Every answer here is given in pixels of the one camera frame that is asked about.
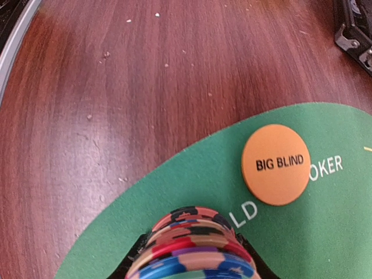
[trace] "black case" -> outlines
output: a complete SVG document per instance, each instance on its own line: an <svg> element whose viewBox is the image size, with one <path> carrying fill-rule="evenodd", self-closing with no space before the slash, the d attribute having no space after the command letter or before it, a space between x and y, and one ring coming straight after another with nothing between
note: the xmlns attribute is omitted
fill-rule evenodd
<svg viewBox="0 0 372 279"><path fill-rule="evenodd" d="M335 42L372 76L372 0L334 0Z"/></svg>
<svg viewBox="0 0 372 279"><path fill-rule="evenodd" d="M129 268L131 267L133 262L136 260L137 257L139 257L140 253L145 249L145 245L150 235L151 234L148 233L139 236L137 241L129 250L126 257L121 261L116 270L107 279L124 279L126 277L126 274L129 271ZM280 279L275 273L272 272L272 270L267 266L267 264L265 264L265 262L261 259L260 255L258 255L253 246L242 234L237 234L236 238L255 261L257 272L260 274L262 279Z"/></svg>
<svg viewBox="0 0 372 279"><path fill-rule="evenodd" d="M0 52L2 52L28 0L0 0Z"/></svg>

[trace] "green felt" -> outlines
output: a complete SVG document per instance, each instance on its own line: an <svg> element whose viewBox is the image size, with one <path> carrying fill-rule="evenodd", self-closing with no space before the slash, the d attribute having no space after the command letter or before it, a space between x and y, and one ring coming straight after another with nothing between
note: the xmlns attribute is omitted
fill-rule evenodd
<svg viewBox="0 0 372 279"><path fill-rule="evenodd" d="M249 136L273 123L304 139L313 164L338 155L344 169L310 181L288 206L261 203L244 183L241 155ZM161 217L200 205L246 220L237 231L281 278L370 279L372 152L364 146L372 147L372 117L344 105L306 103L237 123L182 151L114 201L77 240L56 278L105 279ZM250 221L241 209L246 201L257 206Z"/></svg>

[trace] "stack of poker chips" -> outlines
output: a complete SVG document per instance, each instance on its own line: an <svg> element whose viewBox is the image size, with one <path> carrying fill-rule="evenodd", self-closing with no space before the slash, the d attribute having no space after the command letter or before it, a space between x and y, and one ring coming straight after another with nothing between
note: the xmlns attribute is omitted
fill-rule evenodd
<svg viewBox="0 0 372 279"><path fill-rule="evenodd" d="M199 206L176 209L152 229L126 279L260 279L229 222Z"/></svg>

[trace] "orange big blind button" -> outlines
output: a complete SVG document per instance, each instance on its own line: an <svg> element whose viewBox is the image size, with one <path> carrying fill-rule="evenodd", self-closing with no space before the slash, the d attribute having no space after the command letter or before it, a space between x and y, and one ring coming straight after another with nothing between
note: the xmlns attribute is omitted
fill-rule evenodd
<svg viewBox="0 0 372 279"><path fill-rule="evenodd" d="M292 129L271 124L258 129L246 143L242 173L250 191L269 205L287 205L306 189L310 153Z"/></svg>

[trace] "wooden table surface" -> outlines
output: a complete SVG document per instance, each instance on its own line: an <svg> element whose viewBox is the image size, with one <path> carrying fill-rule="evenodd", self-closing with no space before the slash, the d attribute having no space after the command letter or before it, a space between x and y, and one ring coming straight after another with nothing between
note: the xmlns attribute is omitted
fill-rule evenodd
<svg viewBox="0 0 372 279"><path fill-rule="evenodd" d="M332 0L45 0L0 109L2 279L52 278L104 208L213 132L301 102L372 113L333 37Z"/></svg>

